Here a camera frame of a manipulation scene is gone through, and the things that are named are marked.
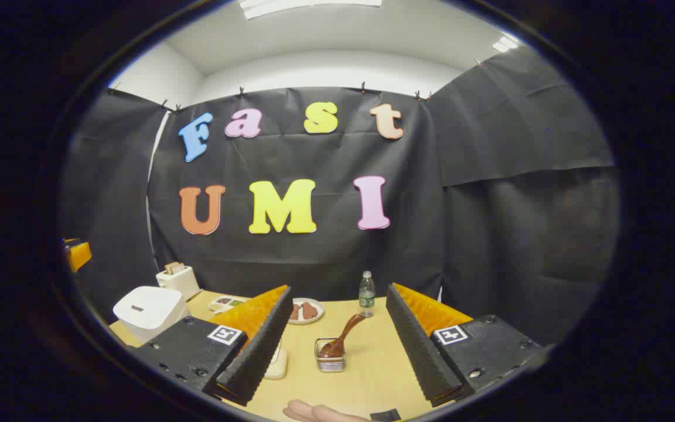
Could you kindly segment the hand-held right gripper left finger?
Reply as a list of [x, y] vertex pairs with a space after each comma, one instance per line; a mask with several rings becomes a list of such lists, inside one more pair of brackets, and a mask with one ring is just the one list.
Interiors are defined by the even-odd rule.
[[182, 387], [246, 406], [276, 354], [292, 299], [282, 285], [209, 320], [182, 318], [129, 352]]

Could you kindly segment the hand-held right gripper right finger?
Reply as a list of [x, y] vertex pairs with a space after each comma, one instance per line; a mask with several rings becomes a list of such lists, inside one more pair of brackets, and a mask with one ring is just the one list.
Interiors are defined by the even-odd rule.
[[386, 308], [434, 407], [489, 390], [547, 351], [496, 315], [472, 318], [397, 283]]

